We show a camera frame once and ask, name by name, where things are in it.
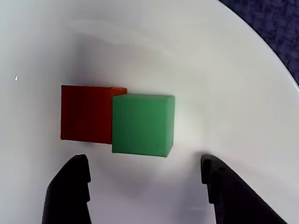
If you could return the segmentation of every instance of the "blue carpet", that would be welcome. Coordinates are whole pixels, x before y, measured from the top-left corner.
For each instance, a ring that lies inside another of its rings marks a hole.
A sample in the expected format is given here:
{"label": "blue carpet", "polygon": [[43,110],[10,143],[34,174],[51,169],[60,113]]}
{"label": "blue carpet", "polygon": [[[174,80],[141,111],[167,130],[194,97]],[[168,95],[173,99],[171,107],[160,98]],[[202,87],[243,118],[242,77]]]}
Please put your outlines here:
{"label": "blue carpet", "polygon": [[220,0],[273,49],[299,83],[299,0]]}

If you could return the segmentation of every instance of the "green block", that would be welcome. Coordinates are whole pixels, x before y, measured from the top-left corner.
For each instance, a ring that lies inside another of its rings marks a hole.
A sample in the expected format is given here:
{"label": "green block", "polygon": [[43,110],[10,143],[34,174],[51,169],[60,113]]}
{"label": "green block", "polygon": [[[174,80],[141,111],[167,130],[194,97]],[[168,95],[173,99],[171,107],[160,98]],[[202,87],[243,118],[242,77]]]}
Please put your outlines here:
{"label": "green block", "polygon": [[113,97],[112,152],[167,157],[173,145],[174,96]]}

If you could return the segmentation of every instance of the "red block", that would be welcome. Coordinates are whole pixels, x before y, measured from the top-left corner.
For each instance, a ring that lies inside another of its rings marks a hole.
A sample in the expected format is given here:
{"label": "red block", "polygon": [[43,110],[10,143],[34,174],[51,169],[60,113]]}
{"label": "red block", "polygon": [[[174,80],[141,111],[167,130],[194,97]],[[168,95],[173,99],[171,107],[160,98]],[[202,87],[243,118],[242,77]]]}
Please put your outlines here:
{"label": "red block", "polygon": [[61,139],[112,144],[112,97],[126,88],[61,86]]}

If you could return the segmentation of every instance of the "block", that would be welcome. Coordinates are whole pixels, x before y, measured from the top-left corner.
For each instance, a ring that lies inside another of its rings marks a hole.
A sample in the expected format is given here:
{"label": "block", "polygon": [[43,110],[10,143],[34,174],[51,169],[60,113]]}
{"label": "block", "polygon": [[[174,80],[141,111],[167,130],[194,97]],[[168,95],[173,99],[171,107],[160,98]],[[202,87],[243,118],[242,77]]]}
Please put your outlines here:
{"label": "block", "polygon": [[62,85],[61,139],[112,143],[112,97],[126,88]]}
{"label": "block", "polygon": [[174,96],[113,97],[113,153],[167,157],[173,145]]}

